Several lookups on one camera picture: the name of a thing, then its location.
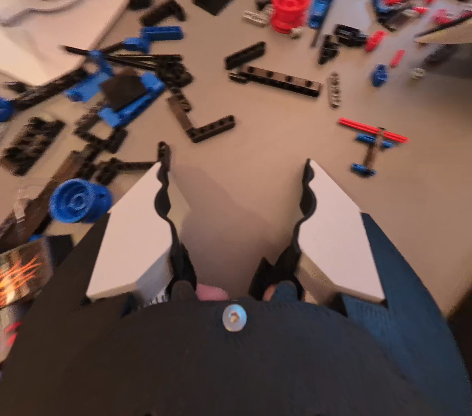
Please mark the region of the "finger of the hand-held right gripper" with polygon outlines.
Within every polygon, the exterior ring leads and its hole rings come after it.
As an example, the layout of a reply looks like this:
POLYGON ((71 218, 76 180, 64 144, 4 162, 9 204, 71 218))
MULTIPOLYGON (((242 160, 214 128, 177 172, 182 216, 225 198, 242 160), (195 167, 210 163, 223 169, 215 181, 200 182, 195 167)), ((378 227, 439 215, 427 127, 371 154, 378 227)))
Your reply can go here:
POLYGON ((472 43, 472 13, 435 26, 414 36, 419 44, 462 45, 472 43))

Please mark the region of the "blue angled beam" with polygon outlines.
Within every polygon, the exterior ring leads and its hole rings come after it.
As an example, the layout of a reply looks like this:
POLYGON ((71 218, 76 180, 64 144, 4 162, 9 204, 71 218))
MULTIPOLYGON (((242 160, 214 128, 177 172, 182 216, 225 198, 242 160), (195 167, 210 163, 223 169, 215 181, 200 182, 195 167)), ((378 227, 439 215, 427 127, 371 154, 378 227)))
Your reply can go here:
POLYGON ((148 54, 154 42, 183 38, 184 32, 180 26, 148 26, 142 27, 138 36, 124 39, 121 45, 125 50, 148 54))

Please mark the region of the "grey small connector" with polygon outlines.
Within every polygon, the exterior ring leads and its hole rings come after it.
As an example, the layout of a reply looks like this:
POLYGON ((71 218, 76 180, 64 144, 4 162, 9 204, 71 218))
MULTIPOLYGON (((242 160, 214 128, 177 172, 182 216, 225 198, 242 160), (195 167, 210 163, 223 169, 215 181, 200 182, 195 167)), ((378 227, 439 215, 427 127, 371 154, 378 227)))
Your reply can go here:
POLYGON ((327 78, 329 103, 333 108, 338 108, 341 104, 340 79, 337 72, 331 72, 327 78))

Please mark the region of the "small blue curved panel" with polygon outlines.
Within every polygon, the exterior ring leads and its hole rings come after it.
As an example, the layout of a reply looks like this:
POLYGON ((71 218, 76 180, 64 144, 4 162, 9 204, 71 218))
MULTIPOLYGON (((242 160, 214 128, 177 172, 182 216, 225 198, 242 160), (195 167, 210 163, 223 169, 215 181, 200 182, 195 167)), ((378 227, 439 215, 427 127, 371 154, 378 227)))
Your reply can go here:
POLYGON ((308 26, 311 29, 317 30, 323 18, 326 6, 329 0, 313 0, 308 18, 308 26))

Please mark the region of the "partly built toy brick model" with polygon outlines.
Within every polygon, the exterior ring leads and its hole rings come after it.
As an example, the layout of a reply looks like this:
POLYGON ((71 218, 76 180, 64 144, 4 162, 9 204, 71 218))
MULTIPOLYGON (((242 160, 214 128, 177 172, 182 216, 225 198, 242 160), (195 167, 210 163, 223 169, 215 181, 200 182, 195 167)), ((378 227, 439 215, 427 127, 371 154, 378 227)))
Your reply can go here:
POLYGON ((0 365, 34 301, 74 248, 72 235, 34 236, 0 256, 0 365))

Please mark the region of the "black thin beam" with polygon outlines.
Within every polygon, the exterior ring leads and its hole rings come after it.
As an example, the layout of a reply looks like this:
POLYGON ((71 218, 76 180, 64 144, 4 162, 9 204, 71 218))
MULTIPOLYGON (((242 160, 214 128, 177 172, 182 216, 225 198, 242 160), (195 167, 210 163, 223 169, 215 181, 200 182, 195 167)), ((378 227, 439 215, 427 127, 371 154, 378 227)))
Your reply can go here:
POLYGON ((384 142, 384 132, 385 129, 383 127, 379 127, 378 133, 375 136, 375 140, 373 144, 371 144, 368 148, 366 156, 363 161, 364 173, 366 175, 374 176, 375 175, 375 159, 380 152, 381 148, 383 147, 384 142))

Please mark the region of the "white rounded board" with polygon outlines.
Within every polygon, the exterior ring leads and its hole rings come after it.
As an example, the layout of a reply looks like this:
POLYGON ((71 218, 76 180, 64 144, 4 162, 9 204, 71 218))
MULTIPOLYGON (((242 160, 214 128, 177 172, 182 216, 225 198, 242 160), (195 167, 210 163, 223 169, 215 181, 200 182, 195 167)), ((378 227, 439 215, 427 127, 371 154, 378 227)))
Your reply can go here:
POLYGON ((60 45, 91 49, 110 31, 128 0, 81 0, 61 12, 32 13, 1 26, 1 75, 42 85, 78 66, 60 45))

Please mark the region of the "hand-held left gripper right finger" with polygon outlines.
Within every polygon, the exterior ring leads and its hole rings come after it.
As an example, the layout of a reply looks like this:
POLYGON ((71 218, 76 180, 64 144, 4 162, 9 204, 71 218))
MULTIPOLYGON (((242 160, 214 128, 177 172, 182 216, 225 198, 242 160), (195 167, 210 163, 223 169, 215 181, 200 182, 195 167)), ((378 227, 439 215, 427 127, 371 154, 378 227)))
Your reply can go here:
POLYGON ((262 300, 282 281, 295 284, 298 298, 330 304, 339 294, 373 303, 385 300, 374 255, 357 204, 314 160, 302 175, 301 218, 275 264, 262 259, 249 295, 262 300))

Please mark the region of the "scattered black toy beams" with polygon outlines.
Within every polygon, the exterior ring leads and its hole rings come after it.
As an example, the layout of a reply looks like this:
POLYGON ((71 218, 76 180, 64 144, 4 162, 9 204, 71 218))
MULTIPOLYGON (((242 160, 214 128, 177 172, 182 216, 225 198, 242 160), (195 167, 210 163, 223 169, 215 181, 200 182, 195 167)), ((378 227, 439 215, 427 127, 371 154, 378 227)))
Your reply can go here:
MULTIPOLYGON (((156 25, 157 22, 172 15, 180 21, 186 19, 185 11, 175 0, 166 0, 160 6, 150 10, 143 16, 142 27, 158 26, 156 25)), ((91 61, 91 51, 68 46, 63 48, 70 54, 81 55, 91 61)), ((191 111, 192 106, 182 93, 182 88, 191 83, 193 77, 182 64, 182 56, 179 54, 133 55, 128 53, 115 55, 114 53, 120 49, 125 50, 121 42, 101 50, 105 53, 104 57, 112 66, 114 74, 117 75, 126 68, 134 68, 139 76, 144 75, 145 72, 153 73, 165 84, 166 89, 170 91, 172 96, 168 102, 173 109, 176 108, 176 116, 182 115, 186 119, 186 115, 191 111)), ((259 77, 256 72, 261 70, 251 66, 249 62, 263 56, 265 51, 265 42, 259 42, 242 49, 225 59, 225 70, 230 71, 238 68, 236 73, 231 72, 229 76, 231 79, 243 83, 253 79, 254 81, 262 81, 263 84, 312 97, 317 97, 320 94, 322 85, 318 82, 264 69, 261 69, 262 78, 259 77)), ((36 106, 71 88, 76 83, 84 80, 89 74, 91 73, 87 72, 83 66, 80 66, 63 77, 21 93, 18 98, 13 100, 14 107, 28 109, 36 106)), ((26 243, 43 223, 46 226, 49 224, 52 219, 48 209, 49 200, 52 192, 59 184, 72 178, 90 180, 96 171, 99 170, 100 172, 97 174, 96 179, 100 185, 106 187, 119 173, 134 170, 143 171, 153 165, 153 162, 124 162, 115 157, 102 162, 100 165, 94 164, 96 157, 105 151, 115 154, 121 148, 128 134, 127 125, 112 128, 110 135, 106 139, 97 137, 90 132, 90 129, 101 120, 98 117, 98 111, 104 107, 107 107, 107 103, 103 95, 103 100, 92 106, 91 109, 75 122, 73 135, 86 142, 86 146, 81 151, 73 150, 68 155, 38 196, 32 199, 29 199, 27 196, 25 201, 19 200, 17 206, 20 207, 20 213, 23 216, 16 216, 14 210, 1 223, 1 249, 14 248, 17 245, 26 243)), ((198 143, 230 130, 235 125, 235 118, 233 115, 230 115, 198 128, 190 123, 189 127, 183 127, 183 129, 193 143, 198 143)), ((47 151, 64 127, 65 123, 60 119, 30 118, 15 138, 14 143, 3 150, 1 167, 17 176, 26 175, 37 160, 47 151)))

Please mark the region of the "light grey angled beam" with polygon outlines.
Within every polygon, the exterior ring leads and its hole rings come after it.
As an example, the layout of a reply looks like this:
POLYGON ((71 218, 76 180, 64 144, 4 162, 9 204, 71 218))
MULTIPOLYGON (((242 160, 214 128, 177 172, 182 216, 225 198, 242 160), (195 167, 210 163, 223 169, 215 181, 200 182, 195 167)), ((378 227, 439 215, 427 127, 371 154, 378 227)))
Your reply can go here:
POLYGON ((266 27, 269 24, 269 14, 266 12, 257 13, 251 11, 245 11, 243 13, 243 21, 252 24, 257 27, 266 27))

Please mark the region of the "long black axle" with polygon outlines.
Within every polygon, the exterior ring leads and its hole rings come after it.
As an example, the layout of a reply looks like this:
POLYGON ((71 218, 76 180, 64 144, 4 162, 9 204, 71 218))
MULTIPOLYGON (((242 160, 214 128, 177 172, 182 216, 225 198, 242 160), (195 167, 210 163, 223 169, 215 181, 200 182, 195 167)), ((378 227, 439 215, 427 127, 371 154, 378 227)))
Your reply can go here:
POLYGON ((329 14, 330 14, 330 12, 331 12, 331 9, 332 9, 334 3, 335 3, 335 0, 329 0, 328 4, 327 4, 327 6, 326 6, 326 9, 325 9, 325 11, 324 11, 323 18, 322 18, 322 20, 321 20, 321 22, 320 22, 320 24, 319 24, 318 29, 317 29, 316 32, 314 33, 313 39, 312 39, 312 41, 311 41, 311 44, 310 44, 310 48, 311 48, 311 49, 314 49, 314 48, 316 47, 316 45, 317 45, 317 43, 318 43, 318 40, 319 40, 320 36, 322 35, 322 30, 323 30, 323 28, 324 28, 324 26, 325 26, 325 23, 327 22, 328 16, 329 16, 329 14))

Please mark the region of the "red short beam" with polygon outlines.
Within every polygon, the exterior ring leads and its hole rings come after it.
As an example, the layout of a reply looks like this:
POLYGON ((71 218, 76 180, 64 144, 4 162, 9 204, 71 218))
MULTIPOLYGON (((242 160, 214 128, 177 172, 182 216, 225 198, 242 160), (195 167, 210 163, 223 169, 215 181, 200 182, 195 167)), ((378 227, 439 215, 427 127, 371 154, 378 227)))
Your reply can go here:
POLYGON ((383 42, 386 36, 387 32, 383 30, 375 31, 368 36, 364 45, 364 50, 368 53, 374 51, 383 42))

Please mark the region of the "blue small connector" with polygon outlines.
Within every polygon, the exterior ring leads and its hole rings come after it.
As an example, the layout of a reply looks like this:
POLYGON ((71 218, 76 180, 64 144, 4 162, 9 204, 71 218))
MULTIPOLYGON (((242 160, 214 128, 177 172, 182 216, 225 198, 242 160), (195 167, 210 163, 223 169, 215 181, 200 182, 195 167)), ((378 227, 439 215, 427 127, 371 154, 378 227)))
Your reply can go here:
POLYGON ((375 88, 380 88, 388 81, 389 71, 385 64, 377 64, 371 74, 371 84, 375 88))

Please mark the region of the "blue toy panel piece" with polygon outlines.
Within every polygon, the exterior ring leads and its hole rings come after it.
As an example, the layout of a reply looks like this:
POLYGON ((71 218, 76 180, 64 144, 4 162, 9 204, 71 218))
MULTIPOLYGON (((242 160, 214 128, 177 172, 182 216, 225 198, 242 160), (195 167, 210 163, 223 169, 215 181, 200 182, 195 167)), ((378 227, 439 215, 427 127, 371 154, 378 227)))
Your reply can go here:
POLYGON ((98 117, 111 128, 124 127, 141 115, 165 91, 165 84, 151 72, 140 76, 146 92, 126 107, 115 112, 111 107, 98 111, 98 117))
POLYGON ((101 84, 114 77, 110 63, 105 59, 102 51, 91 51, 91 61, 96 69, 87 77, 65 90, 63 95, 73 102, 87 102, 101 90, 101 84))

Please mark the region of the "red toy axle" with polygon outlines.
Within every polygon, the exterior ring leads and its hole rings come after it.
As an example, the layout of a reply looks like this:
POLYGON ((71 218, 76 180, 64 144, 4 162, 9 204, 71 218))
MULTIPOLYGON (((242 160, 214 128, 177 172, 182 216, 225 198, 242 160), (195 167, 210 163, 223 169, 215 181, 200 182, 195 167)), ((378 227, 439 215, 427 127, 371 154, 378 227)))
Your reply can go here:
MULTIPOLYGON (((363 124, 363 123, 354 121, 352 119, 344 118, 344 117, 341 117, 338 119, 338 124, 347 128, 358 130, 364 134, 378 135, 380 132, 380 128, 377 128, 375 126, 371 126, 368 124, 363 124)), ((409 141, 408 137, 405 137, 400 134, 390 132, 387 130, 383 131, 383 136, 384 138, 390 141, 394 141, 401 144, 407 143, 409 141)))

